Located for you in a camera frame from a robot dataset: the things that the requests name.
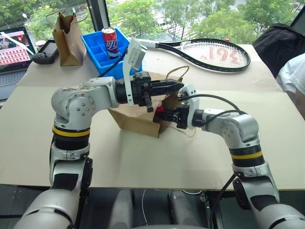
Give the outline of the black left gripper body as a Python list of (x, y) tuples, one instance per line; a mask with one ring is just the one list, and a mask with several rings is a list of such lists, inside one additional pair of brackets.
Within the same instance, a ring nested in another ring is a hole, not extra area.
[(151, 77), (148, 72), (135, 73), (132, 80), (133, 102), (139, 106), (145, 106), (148, 113), (153, 112), (153, 105), (150, 96)]

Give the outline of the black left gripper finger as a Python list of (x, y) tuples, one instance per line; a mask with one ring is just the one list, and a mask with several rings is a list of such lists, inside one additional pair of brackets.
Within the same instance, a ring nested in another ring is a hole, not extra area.
[(179, 89), (174, 89), (174, 88), (154, 88), (154, 89), (152, 89), (152, 96), (173, 94), (178, 91), (179, 91)]
[(155, 80), (151, 81), (152, 88), (174, 88), (181, 89), (184, 87), (184, 83), (178, 80)]

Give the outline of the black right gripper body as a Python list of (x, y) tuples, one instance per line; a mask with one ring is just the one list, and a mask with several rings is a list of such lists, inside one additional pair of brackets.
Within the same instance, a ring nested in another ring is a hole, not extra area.
[(188, 121), (189, 107), (180, 106), (175, 109), (176, 116), (176, 127), (180, 129), (187, 129), (187, 121)]

